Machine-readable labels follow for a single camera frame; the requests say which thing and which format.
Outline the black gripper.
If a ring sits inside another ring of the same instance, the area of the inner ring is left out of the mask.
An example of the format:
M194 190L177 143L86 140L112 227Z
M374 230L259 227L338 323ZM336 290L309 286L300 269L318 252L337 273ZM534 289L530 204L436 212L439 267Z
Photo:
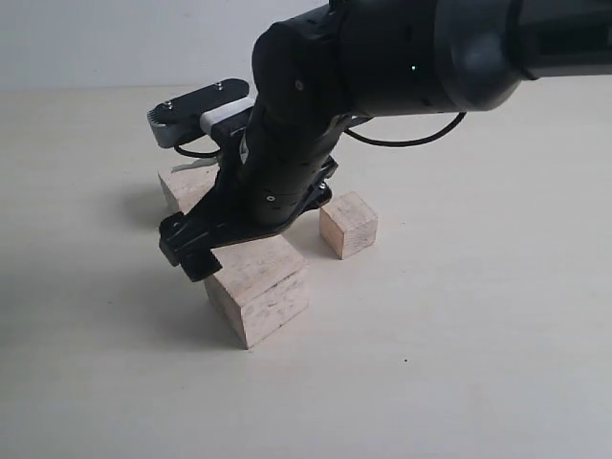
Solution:
M339 124L290 124L254 110L238 150L223 160L213 188L187 215L159 225L159 248L192 282L222 269L213 248L277 235L331 197Z

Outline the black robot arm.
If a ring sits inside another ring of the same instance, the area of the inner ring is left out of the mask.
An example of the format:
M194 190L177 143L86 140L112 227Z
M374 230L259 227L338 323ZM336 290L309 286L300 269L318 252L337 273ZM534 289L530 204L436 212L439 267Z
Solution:
M211 190L159 227L169 263L192 281L218 248L276 236L332 199L332 151L375 118L505 102L526 80L611 71L607 1L331 1L256 40L251 81L228 78L148 113L161 148L217 165Z

